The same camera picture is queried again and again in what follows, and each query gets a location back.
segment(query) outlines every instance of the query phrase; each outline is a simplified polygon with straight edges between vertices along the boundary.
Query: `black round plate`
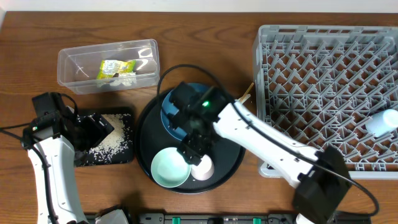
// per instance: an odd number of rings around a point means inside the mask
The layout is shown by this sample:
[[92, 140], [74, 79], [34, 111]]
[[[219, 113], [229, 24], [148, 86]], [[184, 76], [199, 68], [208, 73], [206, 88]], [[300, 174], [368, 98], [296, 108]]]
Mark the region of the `black round plate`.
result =
[[[160, 95], [163, 100], [171, 90]], [[162, 124], [160, 109], [154, 98], [142, 111], [134, 136], [134, 150], [138, 163], [142, 170], [152, 178], [150, 165], [155, 155], [167, 147], [177, 147], [180, 144], [178, 139], [171, 136]], [[227, 140], [219, 140], [214, 148], [208, 153], [213, 160], [215, 172], [208, 180], [195, 180], [192, 175], [187, 181], [178, 187], [168, 190], [183, 193], [197, 194], [215, 189], [225, 183], [238, 169], [243, 160], [245, 149], [240, 145]]]

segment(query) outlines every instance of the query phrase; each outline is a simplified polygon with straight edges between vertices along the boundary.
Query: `green connector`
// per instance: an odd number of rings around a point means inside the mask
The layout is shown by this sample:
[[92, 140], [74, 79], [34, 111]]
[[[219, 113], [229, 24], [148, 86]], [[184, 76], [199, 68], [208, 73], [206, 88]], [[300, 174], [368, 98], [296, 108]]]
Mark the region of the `green connector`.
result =
[[253, 224], [261, 224], [261, 218], [253, 218]]
[[173, 217], [172, 224], [181, 224], [181, 218], [180, 217]]

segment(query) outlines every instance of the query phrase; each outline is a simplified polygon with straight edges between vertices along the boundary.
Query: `small white cup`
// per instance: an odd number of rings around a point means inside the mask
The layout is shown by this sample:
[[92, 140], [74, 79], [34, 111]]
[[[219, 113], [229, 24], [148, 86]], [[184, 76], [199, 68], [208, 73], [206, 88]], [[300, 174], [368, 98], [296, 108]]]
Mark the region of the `small white cup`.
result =
[[372, 115], [372, 120], [365, 124], [366, 130], [380, 137], [398, 128], [398, 111], [388, 109], [380, 113]]
[[199, 165], [191, 166], [191, 175], [196, 180], [208, 180], [214, 174], [214, 164], [210, 157], [204, 155]]

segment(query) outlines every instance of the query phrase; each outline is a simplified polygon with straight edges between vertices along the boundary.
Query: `blue bowl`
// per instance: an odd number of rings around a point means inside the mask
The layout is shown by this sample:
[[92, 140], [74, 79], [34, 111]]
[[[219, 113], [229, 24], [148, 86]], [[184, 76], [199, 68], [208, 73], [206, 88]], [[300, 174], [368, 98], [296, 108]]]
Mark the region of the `blue bowl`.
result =
[[[200, 93], [205, 93], [210, 88], [206, 85], [199, 83], [188, 83], [188, 85], [192, 86], [196, 91]], [[167, 94], [167, 96], [164, 98], [162, 107], [167, 114], [170, 113], [175, 115], [177, 114], [178, 109], [173, 104], [170, 103], [170, 96], [172, 92], [173, 91], [170, 91], [170, 93]], [[162, 112], [160, 112], [160, 118], [162, 119], [164, 128], [167, 130], [167, 132], [169, 132], [171, 136], [181, 141], [187, 135], [187, 133], [181, 128], [173, 129], [171, 126], [169, 127], [170, 121], [166, 117], [166, 115], [164, 115]]]

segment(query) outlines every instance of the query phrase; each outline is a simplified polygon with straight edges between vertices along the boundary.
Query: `gray plastic dish rack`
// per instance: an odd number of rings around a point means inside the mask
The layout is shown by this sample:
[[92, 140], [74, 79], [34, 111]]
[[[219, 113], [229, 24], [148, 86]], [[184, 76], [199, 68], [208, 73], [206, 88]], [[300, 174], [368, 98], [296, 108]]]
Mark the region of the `gray plastic dish rack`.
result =
[[[376, 138], [364, 127], [398, 109], [397, 42], [394, 27], [261, 26], [257, 117], [319, 150], [337, 148], [354, 179], [398, 179], [397, 131]], [[280, 176], [262, 161], [259, 173]]]

